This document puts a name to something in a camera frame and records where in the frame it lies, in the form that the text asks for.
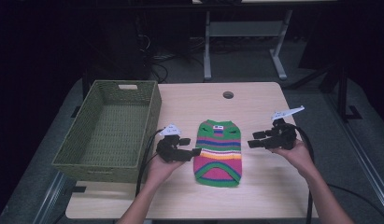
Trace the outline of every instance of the colorful knit garment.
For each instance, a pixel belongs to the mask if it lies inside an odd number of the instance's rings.
[[[242,175],[241,132],[231,121],[207,120],[200,124],[194,157],[196,180],[213,187],[235,187]]]

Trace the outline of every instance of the wooden table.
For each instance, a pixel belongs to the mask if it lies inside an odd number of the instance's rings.
[[[207,119],[231,120],[241,130],[243,173],[236,188],[198,184],[192,161],[178,168],[156,193],[147,219],[227,219],[306,217],[308,188],[285,159],[264,148],[249,148],[252,133],[272,128],[276,110],[288,109],[277,83],[161,84],[163,98],[158,129],[177,125],[180,137],[191,138]],[[234,94],[225,99],[225,91]],[[285,121],[294,123],[292,117]],[[156,143],[162,139],[157,135]],[[69,218],[120,218],[135,197],[135,184],[79,181],[85,192],[74,192]]]

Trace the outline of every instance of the green wicker basket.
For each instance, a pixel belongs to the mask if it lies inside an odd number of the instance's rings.
[[[52,165],[76,180],[136,183],[161,105],[155,81],[95,81]]]

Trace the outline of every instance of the hand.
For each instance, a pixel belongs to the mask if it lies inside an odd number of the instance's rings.
[[[165,162],[160,156],[150,161],[147,184],[160,186],[184,161]]]
[[[315,170],[315,165],[311,160],[310,154],[304,142],[296,139],[293,143],[293,149],[287,150],[280,147],[269,149],[271,152],[284,157],[291,165],[293,165],[299,174],[306,178],[309,172]]]

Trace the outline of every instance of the forearm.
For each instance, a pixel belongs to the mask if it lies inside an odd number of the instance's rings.
[[[321,223],[353,223],[316,169],[309,172],[305,179],[313,196]]]
[[[143,223],[149,211],[151,201],[159,186],[145,185],[134,199],[133,203],[122,215],[118,224],[139,224]]]

